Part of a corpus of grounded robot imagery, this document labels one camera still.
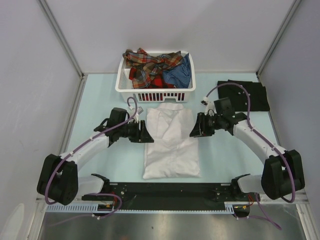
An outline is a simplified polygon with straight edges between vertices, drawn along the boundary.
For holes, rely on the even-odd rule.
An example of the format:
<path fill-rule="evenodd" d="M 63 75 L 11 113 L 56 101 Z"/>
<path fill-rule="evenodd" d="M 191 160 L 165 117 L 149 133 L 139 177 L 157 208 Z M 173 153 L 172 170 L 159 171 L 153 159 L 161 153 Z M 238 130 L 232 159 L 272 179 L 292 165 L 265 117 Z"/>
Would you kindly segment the aluminium corner post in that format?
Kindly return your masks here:
<path fill-rule="evenodd" d="M 83 73 L 77 59 L 76 56 L 74 55 L 74 52 L 72 51 L 71 46 L 69 45 L 65 34 L 63 33 L 53 11 L 51 10 L 48 2 L 46 0 L 37 0 L 36 1 L 45 18 L 47 19 L 50 27 L 52 28 L 52 31 L 54 33 L 54 35 L 57 37 L 57 40 L 59 41 L 65 55 L 67 56 L 68 60 L 70 61 L 72 67 L 74 68 L 75 72 L 77 73 L 77 75 L 79 76 L 80 79 L 83 79 L 85 74 Z"/>
<path fill-rule="evenodd" d="M 302 0 L 294 0 L 286 13 L 282 23 L 280 24 L 279 29 L 277 30 L 268 50 L 266 51 L 266 54 L 264 55 L 261 63 L 259 64 L 255 74 L 256 77 L 259 79 L 263 70 L 265 69 L 266 65 L 268 64 L 269 60 L 271 59 L 274 51 L 276 50 L 278 44 L 280 43 L 285 31 L 287 30 L 289 24 L 291 23 L 291 20 L 295 16 L 298 8 L 300 7 Z"/>

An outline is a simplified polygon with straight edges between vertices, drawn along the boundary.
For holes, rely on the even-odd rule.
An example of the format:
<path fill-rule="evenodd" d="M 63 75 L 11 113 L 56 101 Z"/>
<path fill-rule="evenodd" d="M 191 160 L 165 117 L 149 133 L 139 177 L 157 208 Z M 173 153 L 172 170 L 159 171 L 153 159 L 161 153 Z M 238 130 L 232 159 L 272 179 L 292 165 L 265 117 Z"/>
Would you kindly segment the white plastic laundry basket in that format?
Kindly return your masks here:
<path fill-rule="evenodd" d="M 195 89 L 194 63 L 187 51 L 146 52 L 139 48 L 122 54 L 115 90 L 125 101 L 135 97 L 139 103 L 187 102 Z"/>

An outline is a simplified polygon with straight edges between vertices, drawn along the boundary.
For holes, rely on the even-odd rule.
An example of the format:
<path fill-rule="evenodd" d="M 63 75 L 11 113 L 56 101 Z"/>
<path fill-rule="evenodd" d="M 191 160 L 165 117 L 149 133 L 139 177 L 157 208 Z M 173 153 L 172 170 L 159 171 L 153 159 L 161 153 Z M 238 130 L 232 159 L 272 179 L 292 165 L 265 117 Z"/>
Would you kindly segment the blue checked shirt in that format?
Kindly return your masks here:
<path fill-rule="evenodd" d="M 162 76 L 166 84 L 174 85 L 177 89 L 188 89 L 192 78 L 189 54 L 183 57 L 180 65 L 164 71 Z"/>

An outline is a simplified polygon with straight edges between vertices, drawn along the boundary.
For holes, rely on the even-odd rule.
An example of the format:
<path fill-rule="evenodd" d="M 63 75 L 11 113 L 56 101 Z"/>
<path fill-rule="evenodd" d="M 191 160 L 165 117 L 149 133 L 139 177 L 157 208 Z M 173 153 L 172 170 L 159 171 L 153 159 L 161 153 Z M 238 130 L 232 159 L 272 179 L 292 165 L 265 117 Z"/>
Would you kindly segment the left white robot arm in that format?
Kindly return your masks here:
<path fill-rule="evenodd" d="M 92 173 L 79 177 L 78 172 L 99 152 L 106 150 L 120 138 L 132 143 L 153 143 L 146 122 L 139 120 L 141 107 L 129 110 L 115 107 L 108 118 L 94 130 L 88 140 L 76 149 L 61 155 L 49 154 L 45 159 L 37 183 L 37 192 L 46 197 L 51 204 L 69 205 L 75 198 L 94 194 L 105 200 L 110 196 L 108 178 Z"/>

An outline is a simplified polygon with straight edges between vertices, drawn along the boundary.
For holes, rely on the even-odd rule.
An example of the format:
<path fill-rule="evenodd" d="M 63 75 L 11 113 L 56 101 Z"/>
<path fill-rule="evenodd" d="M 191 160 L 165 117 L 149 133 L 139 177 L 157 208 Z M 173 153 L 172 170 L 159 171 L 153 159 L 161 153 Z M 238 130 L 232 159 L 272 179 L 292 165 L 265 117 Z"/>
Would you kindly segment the brown plaid shirt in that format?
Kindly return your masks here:
<path fill-rule="evenodd" d="M 152 56 L 139 48 L 136 52 L 128 49 L 122 54 L 126 66 L 130 67 L 129 79 L 134 89 L 147 87 L 155 77 L 162 77 L 183 62 L 180 51 Z"/>

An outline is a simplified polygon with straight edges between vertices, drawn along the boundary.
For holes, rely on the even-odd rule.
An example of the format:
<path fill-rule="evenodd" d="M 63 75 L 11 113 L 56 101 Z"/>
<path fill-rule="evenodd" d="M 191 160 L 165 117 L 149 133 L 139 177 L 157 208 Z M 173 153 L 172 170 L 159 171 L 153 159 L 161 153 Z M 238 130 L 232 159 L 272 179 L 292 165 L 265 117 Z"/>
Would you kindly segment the red black plaid shirt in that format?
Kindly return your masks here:
<path fill-rule="evenodd" d="M 175 89 L 176 86 L 170 83 L 166 83 L 162 76 L 156 76 L 150 84 L 143 89 L 155 90 L 155 89 Z M 160 93 L 139 93 L 138 99 L 140 101 L 162 101 L 163 96 Z"/>

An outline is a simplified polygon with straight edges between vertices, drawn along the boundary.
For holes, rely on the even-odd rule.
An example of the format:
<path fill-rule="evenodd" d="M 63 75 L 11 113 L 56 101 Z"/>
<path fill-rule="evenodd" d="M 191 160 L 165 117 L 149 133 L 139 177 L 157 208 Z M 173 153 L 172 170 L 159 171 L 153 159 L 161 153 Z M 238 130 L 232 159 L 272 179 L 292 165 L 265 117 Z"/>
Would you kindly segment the left aluminium corner post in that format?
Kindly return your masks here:
<path fill-rule="evenodd" d="M 74 68 L 75 72 L 77 73 L 77 75 L 79 76 L 80 79 L 83 79 L 85 74 L 83 73 L 77 59 L 76 56 L 74 55 L 74 52 L 72 51 L 71 46 L 69 45 L 65 34 L 63 33 L 53 11 L 51 10 L 48 2 L 46 0 L 37 0 L 36 1 L 45 18 L 47 19 L 50 27 L 52 28 L 52 31 L 54 33 L 54 35 L 57 37 L 57 40 L 59 41 L 65 55 L 67 56 L 68 60 L 70 61 L 72 67 Z"/>

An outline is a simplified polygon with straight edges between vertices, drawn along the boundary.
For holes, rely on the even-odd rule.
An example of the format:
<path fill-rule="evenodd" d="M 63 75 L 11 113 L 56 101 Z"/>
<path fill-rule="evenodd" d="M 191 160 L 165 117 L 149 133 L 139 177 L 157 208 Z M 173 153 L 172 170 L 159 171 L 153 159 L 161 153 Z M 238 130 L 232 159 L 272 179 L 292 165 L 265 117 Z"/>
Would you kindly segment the folded black shirt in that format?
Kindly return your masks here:
<path fill-rule="evenodd" d="M 252 81 L 218 81 L 220 86 L 225 83 L 235 83 L 241 85 L 249 94 L 250 111 L 251 112 L 269 112 L 270 106 L 267 99 L 266 87 L 260 82 Z M 218 88 L 219 99 L 229 98 L 232 107 L 236 112 L 246 112 L 248 110 L 247 95 L 245 92 L 235 85 L 225 85 Z"/>

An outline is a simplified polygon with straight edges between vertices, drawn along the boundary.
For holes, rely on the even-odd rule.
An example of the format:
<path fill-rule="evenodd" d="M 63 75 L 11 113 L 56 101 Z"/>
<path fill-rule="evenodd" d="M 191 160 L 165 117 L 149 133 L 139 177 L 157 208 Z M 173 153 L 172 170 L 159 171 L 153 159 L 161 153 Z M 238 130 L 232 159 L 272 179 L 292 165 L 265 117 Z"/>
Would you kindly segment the white long sleeve shirt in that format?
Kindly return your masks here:
<path fill-rule="evenodd" d="M 146 112 L 153 143 L 145 144 L 143 179 L 200 177 L 199 141 L 190 137 L 193 112 L 180 103 L 161 103 Z"/>

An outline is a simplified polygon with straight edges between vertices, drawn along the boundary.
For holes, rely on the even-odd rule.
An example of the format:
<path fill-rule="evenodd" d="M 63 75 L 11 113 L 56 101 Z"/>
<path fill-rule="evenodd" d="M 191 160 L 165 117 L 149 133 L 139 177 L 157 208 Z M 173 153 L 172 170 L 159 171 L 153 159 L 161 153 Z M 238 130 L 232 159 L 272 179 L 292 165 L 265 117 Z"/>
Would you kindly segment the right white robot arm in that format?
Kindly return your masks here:
<path fill-rule="evenodd" d="M 217 130 L 229 132 L 242 141 L 263 164 L 261 175 L 244 174 L 231 180 L 231 196 L 242 201 L 249 193 L 264 193 L 270 199 L 284 199 L 305 188 L 301 155 L 268 140 L 250 122 L 249 115 L 235 112 L 229 98 L 209 101 L 204 97 L 191 138 L 211 137 Z"/>

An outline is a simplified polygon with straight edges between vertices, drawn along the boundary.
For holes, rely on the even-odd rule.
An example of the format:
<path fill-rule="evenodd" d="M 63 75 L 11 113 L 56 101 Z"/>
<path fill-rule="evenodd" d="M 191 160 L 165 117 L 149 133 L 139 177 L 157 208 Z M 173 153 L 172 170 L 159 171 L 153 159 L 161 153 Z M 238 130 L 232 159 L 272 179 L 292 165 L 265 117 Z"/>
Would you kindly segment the right aluminium corner post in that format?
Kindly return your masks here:
<path fill-rule="evenodd" d="M 291 20 L 295 16 L 298 8 L 300 7 L 302 0 L 294 0 L 286 13 L 282 23 L 280 24 L 279 29 L 277 30 L 268 50 L 266 51 L 266 54 L 264 55 L 261 63 L 259 64 L 255 74 L 256 77 L 259 79 L 263 70 L 265 69 L 266 65 L 268 64 L 269 60 L 271 59 L 274 51 L 276 50 L 278 44 L 280 43 L 285 31 L 287 30 L 289 24 L 291 23 Z"/>

